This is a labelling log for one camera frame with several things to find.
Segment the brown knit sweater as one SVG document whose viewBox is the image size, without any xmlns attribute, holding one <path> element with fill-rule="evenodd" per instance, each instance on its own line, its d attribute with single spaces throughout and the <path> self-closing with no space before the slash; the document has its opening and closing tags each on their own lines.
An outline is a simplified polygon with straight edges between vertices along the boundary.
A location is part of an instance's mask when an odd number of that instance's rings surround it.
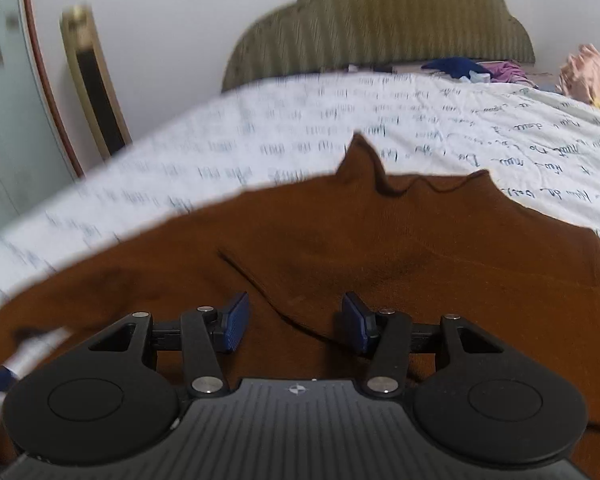
<svg viewBox="0 0 600 480">
<path fill-rule="evenodd" d="M 0 308 L 0 365 L 28 336 L 75 346 L 124 315 L 173 320 L 246 292 L 241 377 L 338 377 L 340 302 L 417 322 L 468 318 L 573 382 L 590 426 L 573 458 L 600 479 L 600 238 L 505 196 L 484 171 L 390 176 L 355 136 L 326 177 L 245 192 L 53 274 Z"/>
</svg>

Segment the pink crumpled garment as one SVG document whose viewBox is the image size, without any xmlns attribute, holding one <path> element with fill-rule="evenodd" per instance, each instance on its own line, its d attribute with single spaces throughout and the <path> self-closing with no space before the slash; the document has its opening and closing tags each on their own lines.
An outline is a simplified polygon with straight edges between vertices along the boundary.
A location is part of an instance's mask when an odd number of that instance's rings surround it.
<svg viewBox="0 0 600 480">
<path fill-rule="evenodd" d="M 564 96 L 600 106 L 600 51 L 582 44 L 578 53 L 570 54 L 560 67 L 558 88 Z"/>
</svg>

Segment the navy blue garment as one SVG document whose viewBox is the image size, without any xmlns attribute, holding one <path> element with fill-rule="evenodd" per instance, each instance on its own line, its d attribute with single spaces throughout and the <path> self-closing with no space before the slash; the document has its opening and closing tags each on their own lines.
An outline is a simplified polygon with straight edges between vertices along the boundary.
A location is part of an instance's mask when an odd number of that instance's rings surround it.
<svg viewBox="0 0 600 480">
<path fill-rule="evenodd" d="M 454 79 L 470 77 L 470 73 L 492 75 L 490 70 L 470 58 L 453 56 L 452 58 L 438 58 L 421 66 L 423 70 L 436 70 L 445 73 Z"/>
</svg>

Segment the olive striped padded headboard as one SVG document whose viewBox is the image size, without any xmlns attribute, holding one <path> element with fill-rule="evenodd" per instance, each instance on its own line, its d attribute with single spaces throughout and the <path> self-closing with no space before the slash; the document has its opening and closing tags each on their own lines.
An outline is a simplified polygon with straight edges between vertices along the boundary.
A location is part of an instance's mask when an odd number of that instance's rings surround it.
<svg viewBox="0 0 600 480">
<path fill-rule="evenodd" d="M 505 0 L 295 0 L 240 37 L 222 89 L 273 77 L 462 56 L 532 64 Z"/>
</svg>

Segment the purple garment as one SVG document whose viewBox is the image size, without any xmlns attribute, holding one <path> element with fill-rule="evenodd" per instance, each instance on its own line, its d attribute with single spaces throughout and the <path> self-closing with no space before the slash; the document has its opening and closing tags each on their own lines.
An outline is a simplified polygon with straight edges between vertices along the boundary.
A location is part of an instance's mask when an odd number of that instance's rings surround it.
<svg viewBox="0 0 600 480">
<path fill-rule="evenodd" d="M 512 61 L 481 62 L 480 65 L 491 74 L 491 80 L 503 84 L 528 84 L 524 69 Z"/>
</svg>

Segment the gold tower fan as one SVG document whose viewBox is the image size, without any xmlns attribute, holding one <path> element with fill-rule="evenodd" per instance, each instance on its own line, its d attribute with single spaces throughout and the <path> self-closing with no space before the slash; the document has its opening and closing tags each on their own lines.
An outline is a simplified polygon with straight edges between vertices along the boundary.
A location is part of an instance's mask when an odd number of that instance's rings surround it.
<svg viewBox="0 0 600 480">
<path fill-rule="evenodd" d="M 109 159 L 131 144 L 132 138 L 117 101 L 91 7 L 76 4 L 66 8 L 60 30 L 68 69 L 94 143 L 101 157 Z"/>
</svg>

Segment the white script-print bed sheet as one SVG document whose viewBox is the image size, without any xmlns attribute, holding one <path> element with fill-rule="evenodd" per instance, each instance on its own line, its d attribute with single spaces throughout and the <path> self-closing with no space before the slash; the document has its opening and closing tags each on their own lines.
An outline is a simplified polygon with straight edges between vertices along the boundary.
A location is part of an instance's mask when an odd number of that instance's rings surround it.
<svg viewBox="0 0 600 480">
<path fill-rule="evenodd" d="M 426 75 L 272 79 L 194 108 L 2 230 L 0 307 L 172 214 L 328 172 L 355 132 L 391 172 L 485 169 L 513 200 L 600 236 L 598 108 L 520 84 Z"/>
</svg>

